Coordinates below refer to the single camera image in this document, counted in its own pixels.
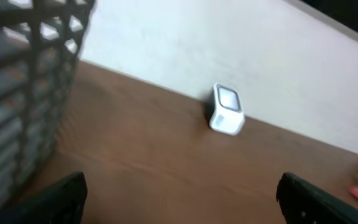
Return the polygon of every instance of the alarm clock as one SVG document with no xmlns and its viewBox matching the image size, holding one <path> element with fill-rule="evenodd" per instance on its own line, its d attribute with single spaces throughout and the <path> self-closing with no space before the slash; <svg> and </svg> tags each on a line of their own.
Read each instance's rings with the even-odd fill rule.
<svg viewBox="0 0 358 224">
<path fill-rule="evenodd" d="M 219 83 L 213 86 L 204 112 L 209 127 L 224 134 L 238 134 L 246 121 L 237 91 Z"/>
</svg>

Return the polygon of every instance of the wooden surface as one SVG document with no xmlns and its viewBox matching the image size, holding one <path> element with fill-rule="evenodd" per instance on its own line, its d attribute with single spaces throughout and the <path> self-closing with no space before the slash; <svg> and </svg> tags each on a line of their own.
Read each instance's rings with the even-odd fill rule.
<svg viewBox="0 0 358 224">
<path fill-rule="evenodd" d="M 208 128 L 199 101 L 81 62 L 57 153 L 27 195 L 70 172 L 88 183 L 83 223 L 284 223 L 275 191 L 291 171 L 346 192 L 358 155 L 248 118 Z"/>
</svg>

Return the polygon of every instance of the black object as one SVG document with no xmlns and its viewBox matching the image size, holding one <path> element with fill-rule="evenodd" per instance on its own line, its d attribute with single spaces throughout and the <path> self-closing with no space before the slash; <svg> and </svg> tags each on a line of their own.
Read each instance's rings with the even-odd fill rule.
<svg viewBox="0 0 358 224">
<path fill-rule="evenodd" d="M 277 200 L 288 224 L 358 224 L 358 210 L 292 173 L 284 173 Z"/>
<path fill-rule="evenodd" d="M 55 148 L 94 0 L 0 0 L 0 208 Z"/>
<path fill-rule="evenodd" d="M 358 32 L 358 0 L 301 0 Z"/>
<path fill-rule="evenodd" d="M 80 224 L 87 193 L 84 173 L 72 173 L 17 208 L 0 212 L 0 224 Z"/>
</svg>

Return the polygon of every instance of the black plastic basket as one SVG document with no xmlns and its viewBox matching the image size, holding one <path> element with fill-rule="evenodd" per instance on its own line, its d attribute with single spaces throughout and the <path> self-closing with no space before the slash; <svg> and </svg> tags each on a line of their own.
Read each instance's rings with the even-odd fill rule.
<svg viewBox="0 0 358 224">
<path fill-rule="evenodd" d="M 0 207 L 55 148 L 94 0 L 0 0 Z"/>
</svg>

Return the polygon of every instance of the white wall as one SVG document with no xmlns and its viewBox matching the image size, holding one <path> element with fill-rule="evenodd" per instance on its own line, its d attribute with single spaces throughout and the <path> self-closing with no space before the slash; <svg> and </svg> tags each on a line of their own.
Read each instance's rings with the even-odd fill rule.
<svg viewBox="0 0 358 224">
<path fill-rule="evenodd" d="M 358 153 L 358 42 L 282 0 L 99 0 L 82 59 Z"/>
</svg>

